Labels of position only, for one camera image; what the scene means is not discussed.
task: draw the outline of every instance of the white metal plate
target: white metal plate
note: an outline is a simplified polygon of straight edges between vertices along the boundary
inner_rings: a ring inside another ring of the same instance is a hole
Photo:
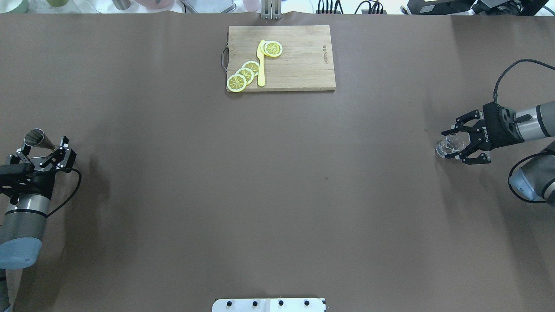
[[[218,299],[212,312],[325,312],[324,298]]]

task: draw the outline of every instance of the green object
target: green object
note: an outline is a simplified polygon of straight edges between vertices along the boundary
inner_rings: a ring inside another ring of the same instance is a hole
[[[54,8],[59,8],[61,6],[64,6],[66,3],[68,3],[69,0],[46,0],[46,1]]]
[[[0,13],[26,13],[28,8],[29,2],[27,0],[8,0],[0,3]]]

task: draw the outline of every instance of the pink object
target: pink object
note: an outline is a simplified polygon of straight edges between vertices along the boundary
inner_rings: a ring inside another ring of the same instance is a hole
[[[175,0],[136,0],[141,6],[148,9],[161,9],[173,4]]]
[[[249,12],[256,12],[262,8],[260,0],[243,0],[243,5]]]

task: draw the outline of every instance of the robotic arm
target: robotic arm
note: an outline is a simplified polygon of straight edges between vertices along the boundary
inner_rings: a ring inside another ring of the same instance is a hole
[[[527,141],[549,138],[555,135],[555,101],[537,105],[532,108],[515,112],[513,109],[498,104],[497,89],[503,76],[516,64],[532,62],[555,70],[555,67],[545,63],[521,59],[509,66],[497,80],[493,90],[494,102],[458,117],[451,129],[443,131],[442,135],[458,132],[468,133],[469,145],[445,158],[455,158],[465,164],[491,163],[490,151]],[[523,162],[529,160],[516,172],[514,170]],[[540,153],[530,155],[515,164],[509,173],[509,188],[521,200],[528,203],[547,203],[555,207],[555,142],[544,148]],[[516,188],[523,196],[514,191]]]
[[[30,158],[33,147],[52,152]],[[63,136],[60,145],[55,146],[41,129],[33,129],[25,136],[23,147],[7,157],[6,165],[0,166],[0,193],[10,197],[0,228],[0,311],[9,310],[5,270],[27,268],[37,261],[46,219],[79,188],[81,173],[73,169],[76,156],[67,137]],[[79,174],[75,191],[48,213],[56,174],[71,171]]]

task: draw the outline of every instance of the brown table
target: brown table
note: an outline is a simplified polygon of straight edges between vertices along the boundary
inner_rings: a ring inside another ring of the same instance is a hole
[[[228,26],[266,24],[329,24],[337,90],[227,93]],[[509,64],[553,64],[554,45],[549,17],[3,15],[0,151],[41,127],[69,137],[84,174],[16,308],[554,311],[555,210],[506,182],[551,141],[477,166],[433,150]],[[500,101],[553,100],[554,78],[519,65]],[[56,203],[75,177],[58,180]]]

